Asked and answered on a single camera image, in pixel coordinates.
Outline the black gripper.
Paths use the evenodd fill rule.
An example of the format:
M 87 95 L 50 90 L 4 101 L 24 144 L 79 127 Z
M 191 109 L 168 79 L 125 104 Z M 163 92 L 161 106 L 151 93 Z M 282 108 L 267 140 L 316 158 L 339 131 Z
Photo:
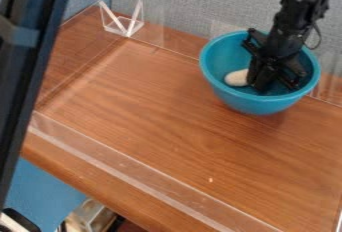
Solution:
M 299 62 L 303 47 L 300 36 L 284 34 L 278 29 L 264 34 L 250 28 L 242 46 L 251 54 L 247 83 L 254 84 L 258 91 L 268 90 L 275 81 L 287 89 L 296 90 L 307 75 Z

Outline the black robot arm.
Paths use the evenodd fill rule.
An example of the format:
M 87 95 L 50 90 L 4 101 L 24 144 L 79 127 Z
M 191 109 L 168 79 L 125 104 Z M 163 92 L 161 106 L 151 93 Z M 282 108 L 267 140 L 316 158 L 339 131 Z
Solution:
M 312 30 L 319 33 L 316 21 L 324 17 L 330 0 L 280 0 L 280 10 L 267 34 L 255 28 L 247 30 L 242 46 L 251 54 L 247 84 L 266 91 L 275 81 L 296 89 L 307 72 L 299 53 Z

